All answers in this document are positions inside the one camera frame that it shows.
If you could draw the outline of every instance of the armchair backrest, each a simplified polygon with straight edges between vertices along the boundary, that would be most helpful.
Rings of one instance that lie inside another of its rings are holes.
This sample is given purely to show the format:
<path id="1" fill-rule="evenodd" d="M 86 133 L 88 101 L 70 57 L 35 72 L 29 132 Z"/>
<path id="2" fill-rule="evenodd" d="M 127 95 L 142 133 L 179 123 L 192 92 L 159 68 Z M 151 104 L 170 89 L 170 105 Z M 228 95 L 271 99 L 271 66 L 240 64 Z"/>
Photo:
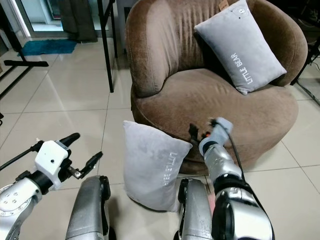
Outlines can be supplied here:
<path id="1" fill-rule="evenodd" d="M 135 94 L 155 95 L 172 74 L 205 67 L 194 27 L 218 13 L 219 3 L 219 0 L 140 0 L 135 4 L 125 33 Z"/>
<path id="2" fill-rule="evenodd" d="M 195 25 L 220 12 L 220 2 L 140 0 L 135 4 L 127 19 L 125 40 L 137 97 L 159 93 L 165 80 L 178 71 L 208 68 L 225 77 L 215 54 L 194 31 Z M 268 1 L 247 0 L 247 3 L 265 40 L 287 70 L 287 74 L 272 83 L 284 86 L 305 63 L 308 46 L 304 34 L 288 15 Z"/>

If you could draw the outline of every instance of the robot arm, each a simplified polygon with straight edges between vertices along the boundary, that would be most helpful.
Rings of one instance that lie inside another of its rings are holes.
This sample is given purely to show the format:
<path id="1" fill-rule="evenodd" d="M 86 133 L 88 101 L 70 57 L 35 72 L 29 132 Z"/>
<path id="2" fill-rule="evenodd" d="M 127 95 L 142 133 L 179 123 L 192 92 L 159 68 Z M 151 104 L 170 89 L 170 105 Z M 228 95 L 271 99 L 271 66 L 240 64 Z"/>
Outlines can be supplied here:
<path id="1" fill-rule="evenodd" d="M 224 118 L 216 121 L 220 124 L 199 144 L 216 195 L 211 235 L 214 240 L 273 240 L 268 215 L 243 179 L 242 170 L 223 147 L 232 124 Z"/>
<path id="2" fill-rule="evenodd" d="M 74 133 L 60 141 L 40 141 L 35 158 L 36 171 L 22 173 L 15 183 L 0 189 L 0 239 L 18 240 L 23 222 L 42 196 L 58 190 L 70 176 L 83 178 L 101 158 L 94 155 L 82 170 L 74 169 L 69 159 L 69 145 L 80 137 Z"/>

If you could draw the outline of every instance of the blue doormat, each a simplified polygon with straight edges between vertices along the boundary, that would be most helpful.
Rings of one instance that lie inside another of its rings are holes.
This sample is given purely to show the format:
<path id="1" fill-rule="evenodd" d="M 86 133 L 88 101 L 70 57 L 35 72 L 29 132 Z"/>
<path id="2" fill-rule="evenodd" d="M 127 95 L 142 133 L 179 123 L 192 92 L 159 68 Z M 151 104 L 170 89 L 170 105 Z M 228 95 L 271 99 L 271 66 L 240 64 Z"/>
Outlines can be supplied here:
<path id="1" fill-rule="evenodd" d="M 71 54 L 74 51 L 76 44 L 76 41 L 68 39 L 28 41 L 24 45 L 22 53 L 25 56 Z"/>

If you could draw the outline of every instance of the small tag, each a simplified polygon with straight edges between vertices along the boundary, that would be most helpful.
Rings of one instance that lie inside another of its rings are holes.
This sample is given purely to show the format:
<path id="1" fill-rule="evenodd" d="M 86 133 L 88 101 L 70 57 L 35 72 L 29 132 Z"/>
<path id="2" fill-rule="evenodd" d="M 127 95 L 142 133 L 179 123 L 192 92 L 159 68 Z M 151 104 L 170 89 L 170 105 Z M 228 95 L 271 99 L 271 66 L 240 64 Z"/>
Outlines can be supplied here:
<path id="1" fill-rule="evenodd" d="M 228 0 L 222 0 L 222 1 L 219 3 L 220 11 L 222 11 L 223 9 L 226 9 L 227 7 L 229 7 Z"/>

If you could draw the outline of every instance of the throw pillow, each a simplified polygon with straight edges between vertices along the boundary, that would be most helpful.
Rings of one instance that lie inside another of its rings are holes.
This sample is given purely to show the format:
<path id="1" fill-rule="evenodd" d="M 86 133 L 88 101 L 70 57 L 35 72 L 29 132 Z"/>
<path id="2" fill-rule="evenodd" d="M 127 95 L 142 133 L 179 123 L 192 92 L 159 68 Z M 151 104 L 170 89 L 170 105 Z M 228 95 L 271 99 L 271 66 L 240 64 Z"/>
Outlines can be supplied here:
<path id="1" fill-rule="evenodd" d="M 134 201 L 157 211 L 178 211 L 176 179 L 191 143 L 151 126 L 124 121 L 124 186 Z"/>
<path id="2" fill-rule="evenodd" d="M 246 0 L 237 1 L 194 29 L 244 95 L 287 73 L 267 44 Z"/>

